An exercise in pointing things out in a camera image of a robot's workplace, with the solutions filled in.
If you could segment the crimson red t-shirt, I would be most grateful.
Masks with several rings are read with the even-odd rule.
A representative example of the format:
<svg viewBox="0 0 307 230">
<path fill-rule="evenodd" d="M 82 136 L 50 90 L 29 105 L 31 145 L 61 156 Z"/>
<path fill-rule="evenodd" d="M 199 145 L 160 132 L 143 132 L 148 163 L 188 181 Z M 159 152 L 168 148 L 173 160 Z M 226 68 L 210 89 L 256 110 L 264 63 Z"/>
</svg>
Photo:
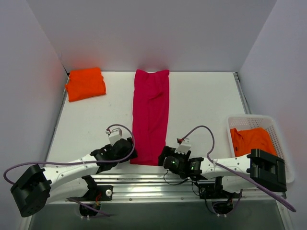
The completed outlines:
<svg viewBox="0 0 307 230">
<path fill-rule="evenodd" d="M 138 157 L 130 164 L 157 166 L 166 141 L 169 116 L 169 70 L 138 69 L 134 78 L 132 133 Z"/>
</svg>

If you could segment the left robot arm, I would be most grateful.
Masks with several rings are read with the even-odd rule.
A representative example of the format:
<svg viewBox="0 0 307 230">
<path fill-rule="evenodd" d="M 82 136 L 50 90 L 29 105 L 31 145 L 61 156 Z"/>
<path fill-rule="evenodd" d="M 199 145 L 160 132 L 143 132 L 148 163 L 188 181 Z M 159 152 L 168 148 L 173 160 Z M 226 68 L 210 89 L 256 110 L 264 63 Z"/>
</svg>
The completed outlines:
<svg viewBox="0 0 307 230">
<path fill-rule="evenodd" d="M 40 211 L 54 198 L 52 192 L 77 179 L 91 178 L 137 157 L 132 138 L 118 139 L 68 163 L 29 162 L 29 168 L 10 189 L 23 218 Z"/>
</svg>

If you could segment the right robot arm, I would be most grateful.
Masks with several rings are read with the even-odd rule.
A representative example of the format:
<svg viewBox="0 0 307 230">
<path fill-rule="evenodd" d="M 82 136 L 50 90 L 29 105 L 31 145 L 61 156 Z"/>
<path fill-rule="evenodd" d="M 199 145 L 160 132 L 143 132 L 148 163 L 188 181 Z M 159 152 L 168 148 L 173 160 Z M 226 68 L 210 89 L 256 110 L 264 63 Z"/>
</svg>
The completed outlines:
<svg viewBox="0 0 307 230">
<path fill-rule="evenodd" d="M 158 165 L 181 179 L 194 181 L 236 176 L 251 184 L 257 183 L 272 192 L 286 192 L 286 171 L 283 159 L 252 149 L 250 154 L 226 159 L 190 158 L 186 154 L 176 153 L 174 148 L 165 146 L 158 157 Z"/>
</svg>

